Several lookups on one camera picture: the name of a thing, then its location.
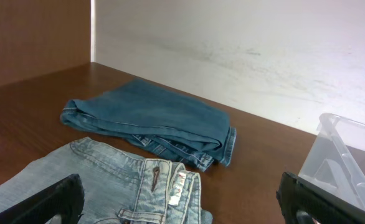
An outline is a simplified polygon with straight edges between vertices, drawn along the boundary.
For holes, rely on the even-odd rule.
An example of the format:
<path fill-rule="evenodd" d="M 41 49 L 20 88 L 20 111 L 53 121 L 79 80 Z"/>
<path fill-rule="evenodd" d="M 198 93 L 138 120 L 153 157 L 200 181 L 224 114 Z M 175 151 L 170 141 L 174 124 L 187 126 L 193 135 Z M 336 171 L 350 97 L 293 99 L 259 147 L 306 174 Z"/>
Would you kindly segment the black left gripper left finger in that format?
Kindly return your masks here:
<path fill-rule="evenodd" d="M 71 174 L 0 213 L 0 223 L 77 224 L 82 217 L 84 189 L 78 174 Z"/>

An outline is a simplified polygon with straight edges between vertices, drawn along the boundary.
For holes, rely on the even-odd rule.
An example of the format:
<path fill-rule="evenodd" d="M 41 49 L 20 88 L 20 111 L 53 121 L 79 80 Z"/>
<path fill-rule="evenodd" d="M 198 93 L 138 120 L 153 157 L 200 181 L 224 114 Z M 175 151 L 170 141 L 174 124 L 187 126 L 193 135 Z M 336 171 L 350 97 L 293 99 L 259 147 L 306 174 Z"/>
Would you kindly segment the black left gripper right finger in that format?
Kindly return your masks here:
<path fill-rule="evenodd" d="M 365 211 L 284 172 L 276 192 L 285 223 L 365 224 Z"/>

